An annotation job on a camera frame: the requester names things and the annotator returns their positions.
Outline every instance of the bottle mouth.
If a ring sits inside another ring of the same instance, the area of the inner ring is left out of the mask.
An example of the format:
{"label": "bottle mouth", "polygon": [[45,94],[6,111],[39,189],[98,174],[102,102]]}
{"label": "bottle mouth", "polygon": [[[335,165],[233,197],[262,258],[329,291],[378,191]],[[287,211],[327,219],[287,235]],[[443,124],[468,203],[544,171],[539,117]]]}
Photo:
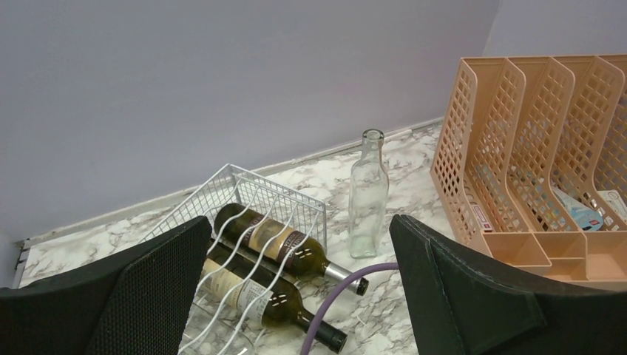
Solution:
{"label": "bottle mouth", "polygon": [[382,141],[383,138],[385,138],[385,135],[378,129],[366,129],[362,137],[370,142],[378,142]]}

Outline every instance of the wine bottle label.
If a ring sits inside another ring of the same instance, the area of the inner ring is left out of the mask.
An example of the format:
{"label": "wine bottle label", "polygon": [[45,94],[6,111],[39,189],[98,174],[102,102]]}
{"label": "wine bottle label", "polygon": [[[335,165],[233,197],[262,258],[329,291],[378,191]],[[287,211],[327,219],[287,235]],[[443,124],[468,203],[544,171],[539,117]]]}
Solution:
{"label": "wine bottle label", "polygon": [[[207,259],[205,261],[205,265],[203,266],[203,270],[204,272],[209,273],[217,270],[219,267],[220,264],[211,259]],[[228,290],[242,282],[242,278],[223,268],[218,272],[214,272],[206,282],[208,283],[208,289],[212,294],[219,298],[224,298]],[[253,280],[248,280],[243,285],[237,286],[231,294],[229,294],[226,299],[226,304],[237,309],[240,313],[244,313],[246,307],[248,307],[248,305],[264,291],[265,287]],[[257,300],[251,309],[248,310],[246,316],[258,323],[261,323],[263,312],[268,302],[270,302],[272,294],[272,291],[268,291],[264,297]]]}
{"label": "wine bottle label", "polygon": [[[257,216],[251,220],[251,226],[255,226],[259,221],[263,219],[263,216]],[[281,263],[286,257],[288,261],[285,262],[285,267],[290,267],[294,260],[294,253],[289,253],[295,245],[305,239],[305,235],[300,231],[297,231],[291,227],[286,227],[283,232],[283,224],[272,220],[266,219],[254,229],[248,231],[243,238],[243,243],[250,249],[260,253],[263,246],[274,236],[280,233],[280,235],[274,238],[265,249],[264,255],[272,260]]]}

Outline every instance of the bottle rack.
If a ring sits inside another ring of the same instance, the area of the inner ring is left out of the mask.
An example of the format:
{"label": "bottle rack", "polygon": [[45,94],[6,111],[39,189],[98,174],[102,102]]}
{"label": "bottle rack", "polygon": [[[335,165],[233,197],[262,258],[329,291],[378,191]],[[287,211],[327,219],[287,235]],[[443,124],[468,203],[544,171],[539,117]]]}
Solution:
{"label": "bottle rack", "polygon": [[[140,243],[144,240],[156,237],[159,234],[162,234],[176,226],[179,226],[181,223],[200,215],[207,216],[213,226],[216,214],[219,210],[224,205],[233,202],[237,202],[245,206],[245,210],[253,209],[254,211],[264,214],[264,219],[259,223],[264,221],[266,218],[272,218],[286,226],[290,226],[293,229],[305,233],[305,239],[298,245],[295,245],[290,252],[300,247],[300,245],[302,245],[302,243],[310,237],[315,238],[325,249],[327,247],[326,206],[324,202],[231,164],[226,164],[195,192],[189,195],[180,205],[174,208],[153,229],[146,233]],[[227,225],[231,219],[227,220],[227,222],[224,223],[224,226]],[[248,230],[240,236],[240,241],[235,245],[234,252],[237,251],[240,242],[247,231]],[[223,240],[221,233],[222,231],[214,231],[214,239]],[[265,250],[272,240],[274,239],[271,238],[265,244],[263,250]],[[230,260],[231,259],[228,259],[224,265],[227,265]],[[278,268],[277,276],[271,283],[270,288],[278,280],[279,275],[281,275],[285,261],[287,261],[287,258],[283,260],[283,263]],[[260,264],[261,256],[257,258],[255,268],[248,275],[248,277],[242,281],[242,283],[249,279]],[[197,288],[197,302],[202,302],[206,297],[209,297],[208,295],[200,295],[198,289],[200,289],[200,284],[205,282],[205,280],[214,272],[216,271],[208,273],[199,282],[199,286]],[[226,297],[238,286],[239,285],[236,285],[231,288]],[[228,310],[226,311],[224,307],[226,305],[226,297],[219,300],[219,304],[215,306],[215,312],[209,322],[209,326],[206,327],[204,331],[201,331],[193,341],[188,342],[185,346],[183,346],[180,349],[179,354],[183,352],[185,348],[193,347],[194,344],[198,344],[203,341],[203,339],[211,331],[211,327],[218,322],[220,315],[224,315],[224,312],[228,312]],[[237,332],[242,328],[245,318],[246,315],[244,313],[234,326],[234,330],[230,335],[230,340],[226,342],[223,348],[216,354],[222,355],[227,351],[231,342],[236,338]]]}
{"label": "bottle rack", "polygon": [[[525,271],[627,289],[627,55],[462,58],[431,176],[458,242]],[[552,191],[600,213],[584,231]],[[472,212],[478,205],[490,222]]]}

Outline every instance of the wall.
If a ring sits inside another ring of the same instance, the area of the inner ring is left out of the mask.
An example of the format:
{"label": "wall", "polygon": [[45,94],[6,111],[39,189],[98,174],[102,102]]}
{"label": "wall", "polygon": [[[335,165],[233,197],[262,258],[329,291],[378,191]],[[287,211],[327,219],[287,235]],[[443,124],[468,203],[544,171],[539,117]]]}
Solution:
{"label": "wall", "polygon": [[503,0],[485,55],[627,53],[625,0]]}
{"label": "wall", "polygon": [[13,285],[18,256],[19,248],[0,231],[0,288]]}
{"label": "wall", "polygon": [[13,239],[444,114],[498,0],[4,1]]}

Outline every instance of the purple tube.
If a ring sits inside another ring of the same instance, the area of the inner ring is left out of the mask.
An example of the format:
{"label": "purple tube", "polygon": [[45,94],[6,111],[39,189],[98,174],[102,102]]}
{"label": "purple tube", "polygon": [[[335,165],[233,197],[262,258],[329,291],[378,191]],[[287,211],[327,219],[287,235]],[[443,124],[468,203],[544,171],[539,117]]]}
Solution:
{"label": "purple tube", "polygon": [[398,269],[399,269],[398,263],[382,263],[382,264],[366,266],[365,268],[361,270],[353,272],[349,277],[346,277],[345,279],[343,279],[343,281],[337,284],[337,286],[335,286],[335,288],[327,296],[325,301],[320,305],[320,309],[318,309],[316,316],[311,321],[311,324],[309,325],[309,330],[307,331],[307,336],[305,337],[305,341],[302,342],[300,355],[309,355],[311,344],[314,343],[313,340],[314,340],[314,337],[316,336],[316,331],[318,330],[318,327],[320,326],[320,322],[322,321],[322,318],[325,316],[325,314],[331,307],[331,304],[333,303],[333,301],[335,301],[335,299],[339,296],[339,294],[341,294],[342,291],[344,291],[344,289],[347,288],[351,282],[355,280],[359,280],[362,277],[372,274],[377,271],[398,270]]}

